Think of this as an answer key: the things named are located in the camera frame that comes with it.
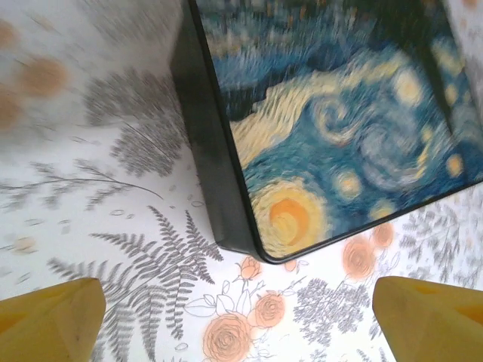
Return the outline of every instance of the gray fern leaf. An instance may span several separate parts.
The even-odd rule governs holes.
[[[328,347],[334,327],[342,333],[357,330],[371,299],[364,286],[341,283],[332,290],[325,281],[314,278],[297,292],[297,301],[294,321],[302,324],[304,338]]]
[[[129,345],[134,329],[134,315],[127,304],[117,303],[107,311],[104,322],[107,342],[115,360],[128,362]]]
[[[96,344],[91,354],[91,362],[103,362],[104,360],[104,349],[106,347],[106,340],[104,334],[104,328],[100,328],[99,334],[97,335]]]
[[[144,348],[152,362],[156,361],[156,337],[166,300],[165,290],[156,285],[143,285],[129,299],[129,305],[135,310],[141,325]]]
[[[165,42],[175,24],[177,2],[111,2],[109,0],[76,0],[100,35],[111,44],[126,41]]]
[[[371,362],[371,359],[360,349],[357,350],[357,354],[361,356],[363,362]]]
[[[206,239],[202,237],[188,210],[186,211],[186,233],[188,234],[188,244],[192,245],[194,249],[199,250],[204,255],[217,260],[218,262],[223,261],[223,256],[220,253],[218,245],[216,243],[209,244]]]
[[[156,278],[165,298],[165,323],[175,339],[183,337],[183,313],[188,294],[202,279],[213,282],[208,273],[206,257],[218,260],[221,255],[213,251],[195,227],[187,214],[188,241],[176,231],[168,218],[154,207],[149,207],[159,225],[162,242],[145,242],[144,235],[139,237],[127,234],[92,234],[119,247],[130,259],[139,279]]]
[[[126,185],[110,185],[107,189],[99,189],[96,193],[89,197],[86,211],[92,211],[96,206],[101,205],[107,198],[119,195],[123,192],[129,191],[133,186]]]
[[[91,234],[120,247],[120,249],[131,259],[137,271],[139,279],[154,278],[163,274],[163,268],[167,264],[169,254],[163,251],[163,246],[158,242],[151,241],[144,244],[144,235],[139,237],[128,234]]]
[[[113,118],[136,118],[125,123],[111,155],[128,173],[141,177],[155,172],[171,174],[180,158],[181,147],[188,144],[180,104],[170,78],[159,78],[134,68],[106,79],[94,79],[85,96],[89,122],[100,125]]]
[[[325,353],[325,351],[316,349],[313,353],[311,353],[310,358],[312,358],[312,362],[325,362],[327,354]]]
[[[97,278],[99,279],[106,300],[109,303],[117,302],[125,298],[137,280],[137,275],[130,277],[133,266],[129,266],[119,274],[121,263],[116,264],[109,273],[106,273],[107,260],[100,263],[96,268],[96,262],[90,262],[87,266],[81,262],[79,264],[66,264],[57,258],[48,261],[48,267],[61,277],[72,281],[79,278]]]

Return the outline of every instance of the starry night artwork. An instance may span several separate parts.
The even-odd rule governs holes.
[[[483,178],[438,0],[198,0],[264,250],[283,258]]]

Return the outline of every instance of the orange rose illustration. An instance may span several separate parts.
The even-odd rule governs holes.
[[[287,272],[293,272],[296,267],[297,267],[297,261],[296,260],[291,260],[290,262],[286,262],[284,264],[284,268]]]
[[[376,263],[374,248],[366,237],[357,235],[344,247],[342,262],[348,276],[364,279],[374,270]]]
[[[223,314],[213,320],[203,337],[203,352],[212,362],[239,362],[251,346],[251,326],[244,315]]]
[[[240,276],[246,281],[255,279],[261,273],[261,265],[252,256],[247,256],[240,266]]]
[[[255,309],[248,315],[250,324],[259,328],[270,328],[280,323],[285,314],[285,302],[281,295],[269,292],[258,299]]]
[[[394,227],[389,222],[374,228],[373,240],[376,247],[387,248],[394,240]]]

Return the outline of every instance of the patterned surface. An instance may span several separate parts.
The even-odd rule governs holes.
[[[483,100],[483,3],[451,7]],[[383,362],[378,277],[483,290],[483,186],[287,265],[218,250],[168,77],[176,9],[0,4],[0,298],[99,278],[94,361]]]
[[[197,3],[271,257],[481,179],[483,128],[441,2]]]

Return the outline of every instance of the floral paper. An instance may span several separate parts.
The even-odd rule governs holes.
[[[169,78],[178,11],[0,4],[1,299],[99,278],[96,362],[383,362],[376,279],[483,289],[481,186],[285,265],[219,250]],[[479,105],[482,12],[449,12]]]

